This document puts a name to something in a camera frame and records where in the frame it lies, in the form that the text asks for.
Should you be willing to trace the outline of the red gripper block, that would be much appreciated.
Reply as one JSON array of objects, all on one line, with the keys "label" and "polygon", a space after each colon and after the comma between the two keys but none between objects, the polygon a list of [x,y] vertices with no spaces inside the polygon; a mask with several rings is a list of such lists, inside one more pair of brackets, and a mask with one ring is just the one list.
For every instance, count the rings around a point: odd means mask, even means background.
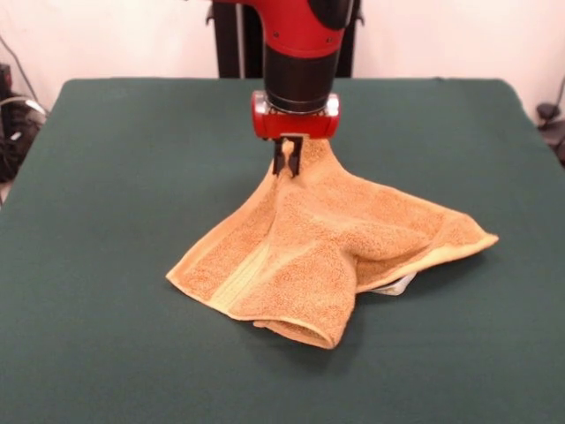
[{"label": "red gripper block", "polygon": [[288,165],[292,177],[300,172],[300,160],[304,137],[329,139],[334,136],[340,121],[340,99],[332,93],[326,106],[313,114],[292,114],[275,108],[264,91],[253,91],[251,99],[252,125],[255,134],[262,139],[274,140],[273,174],[278,176],[285,166],[283,137],[289,135],[293,143]]}]

